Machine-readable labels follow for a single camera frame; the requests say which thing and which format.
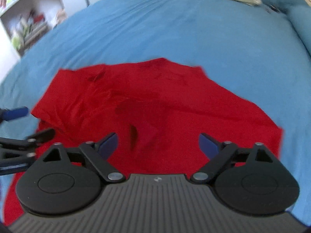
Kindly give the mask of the white shelf unit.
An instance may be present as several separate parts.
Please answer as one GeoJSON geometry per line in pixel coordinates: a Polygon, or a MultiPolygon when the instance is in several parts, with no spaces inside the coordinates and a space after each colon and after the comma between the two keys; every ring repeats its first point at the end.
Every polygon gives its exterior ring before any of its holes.
{"type": "Polygon", "coordinates": [[[1,22],[19,57],[58,24],[62,0],[3,0],[1,22]]]}

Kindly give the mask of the blue bed sheet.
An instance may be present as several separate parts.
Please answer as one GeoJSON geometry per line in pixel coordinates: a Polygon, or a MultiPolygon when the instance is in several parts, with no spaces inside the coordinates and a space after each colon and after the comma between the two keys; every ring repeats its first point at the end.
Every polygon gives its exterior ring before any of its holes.
{"type": "Polygon", "coordinates": [[[60,68],[164,57],[199,65],[284,131],[281,161],[310,224],[310,54],[287,15],[230,0],[101,0],[47,33],[1,83],[1,106],[33,107],[60,68]]]}

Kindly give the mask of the red small garment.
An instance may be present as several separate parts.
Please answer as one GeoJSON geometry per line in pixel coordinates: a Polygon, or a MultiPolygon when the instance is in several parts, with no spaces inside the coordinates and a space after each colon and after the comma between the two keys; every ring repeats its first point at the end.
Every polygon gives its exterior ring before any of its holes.
{"type": "Polygon", "coordinates": [[[54,142],[65,147],[116,133],[109,163],[124,175],[193,174],[208,161],[201,133],[244,148],[262,142],[276,156],[283,136],[256,104],[201,67],[165,58],[59,70],[32,114],[38,129],[54,128],[54,142]]]}

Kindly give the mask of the blue rolled duvet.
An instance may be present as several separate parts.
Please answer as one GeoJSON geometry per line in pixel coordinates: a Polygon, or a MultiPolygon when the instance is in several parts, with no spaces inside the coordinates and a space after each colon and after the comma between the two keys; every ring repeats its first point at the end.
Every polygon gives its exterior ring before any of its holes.
{"type": "Polygon", "coordinates": [[[299,38],[310,54],[311,51],[311,10],[309,6],[297,5],[291,6],[287,17],[292,23],[299,38]]]}

